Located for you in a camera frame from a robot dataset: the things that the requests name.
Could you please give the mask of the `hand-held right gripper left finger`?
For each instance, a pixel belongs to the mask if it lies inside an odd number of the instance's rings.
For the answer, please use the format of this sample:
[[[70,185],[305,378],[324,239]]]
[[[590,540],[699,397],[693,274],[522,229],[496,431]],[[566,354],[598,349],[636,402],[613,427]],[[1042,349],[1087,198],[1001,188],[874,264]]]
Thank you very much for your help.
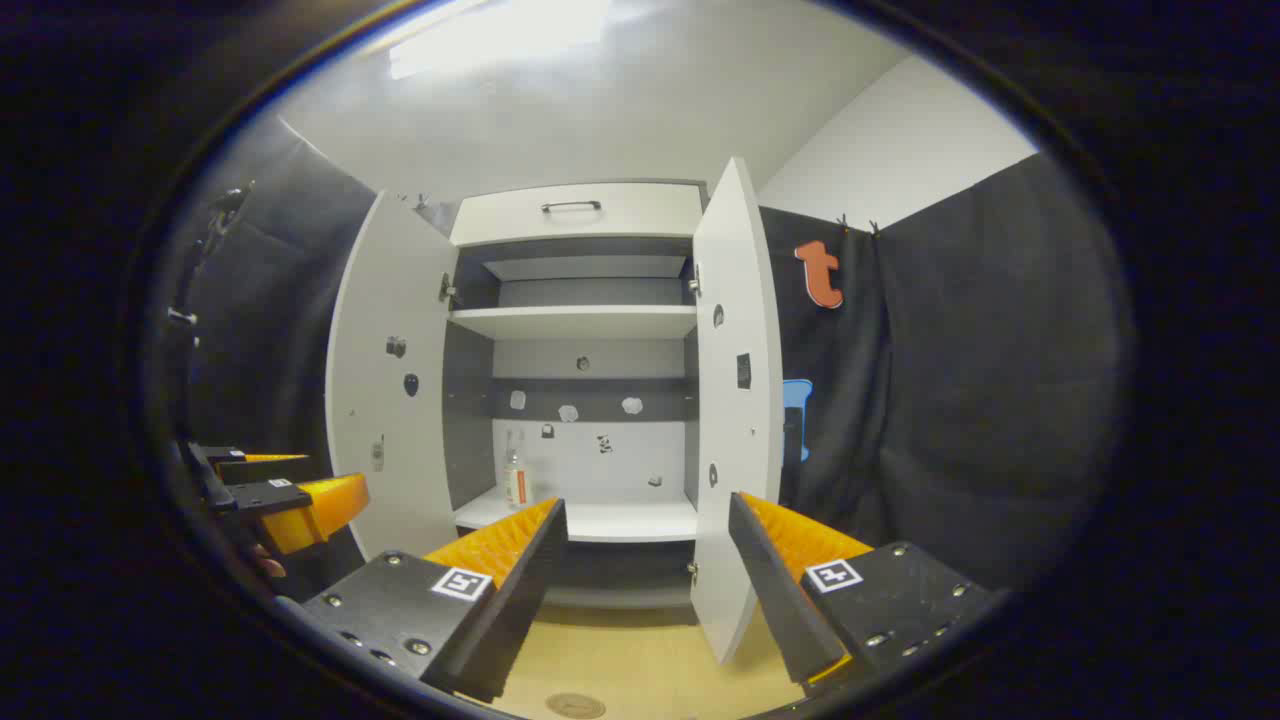
[[[387,551],[298,606],[329,643],[398,683],[492,702],[568,544],[552,497],[433,551]]]

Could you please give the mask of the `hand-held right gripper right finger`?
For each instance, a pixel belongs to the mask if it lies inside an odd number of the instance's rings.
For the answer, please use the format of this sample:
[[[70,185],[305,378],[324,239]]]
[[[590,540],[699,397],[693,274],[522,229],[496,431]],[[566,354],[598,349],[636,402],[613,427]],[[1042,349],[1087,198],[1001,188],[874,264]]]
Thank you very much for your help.
[[[730,501],[728,530],[799,685],[851,685],[916,665],[1006,598],[920,546],[870,547],[744,492]]]

